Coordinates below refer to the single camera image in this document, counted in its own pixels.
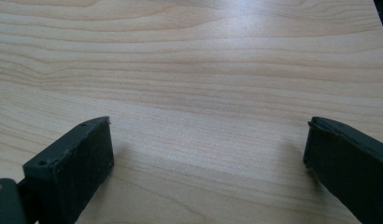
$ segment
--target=black plastic part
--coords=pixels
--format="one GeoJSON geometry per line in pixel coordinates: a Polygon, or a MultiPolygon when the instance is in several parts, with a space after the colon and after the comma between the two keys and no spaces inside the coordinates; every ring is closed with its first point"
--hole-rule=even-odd
{"type": "Polygon", "coordinates": [[[383,143],[331,119],[309,125],[307,168],[360,222],[383,224],[383,143]]]}
{"type": "Polygon", "coordinates": [[[0,179],[0,224],[27,224],[16,182],[0,179]]]}
{"type": "Polygon", "coordinates": [[[79,124],[26,162],[27,188],[41,204],[39,223],[74,224],[113,164],[109,117],[79,124]]]}

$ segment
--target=wooden table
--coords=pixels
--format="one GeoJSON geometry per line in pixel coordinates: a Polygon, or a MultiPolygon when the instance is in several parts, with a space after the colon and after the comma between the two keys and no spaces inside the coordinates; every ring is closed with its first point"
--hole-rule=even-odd
{"type": "Polygon", "coordinates": [[[359,223],[302,157],[312,116],[383,142],[374,3],[0,1],[0,177],[104,115],[78,223],[359,223]]]}

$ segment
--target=table surface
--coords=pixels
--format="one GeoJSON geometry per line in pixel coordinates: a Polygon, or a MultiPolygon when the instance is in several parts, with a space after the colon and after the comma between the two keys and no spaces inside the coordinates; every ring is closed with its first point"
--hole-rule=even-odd
{"type": "Polygon", "coordinates": [[[78,223],[359,223],[306,171],[313,116],[383,142],[370,0],[0,1],[0,177],[110,116],[78,223]]]}

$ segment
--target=tabletop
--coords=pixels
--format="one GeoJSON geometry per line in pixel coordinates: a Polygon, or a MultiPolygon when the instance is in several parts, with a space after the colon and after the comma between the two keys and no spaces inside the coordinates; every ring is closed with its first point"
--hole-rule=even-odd
{"type": "Polygon", "coordinates": [[[0,177],[101,116],[78,223],[359,223],[303,153],[313,116],[383,142],[374,2],[0,1],[0,177]]]}

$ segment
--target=wood grain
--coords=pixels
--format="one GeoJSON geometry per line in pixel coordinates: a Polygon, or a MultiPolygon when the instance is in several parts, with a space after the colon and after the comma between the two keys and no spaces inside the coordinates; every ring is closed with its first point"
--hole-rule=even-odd
{"type": "Polygon", "coordinates": [[[108,115],[78,223],[359,223],[306,172],[312,116],[383,142],[373,1],[0,1],[0,177],[108,115]]]}

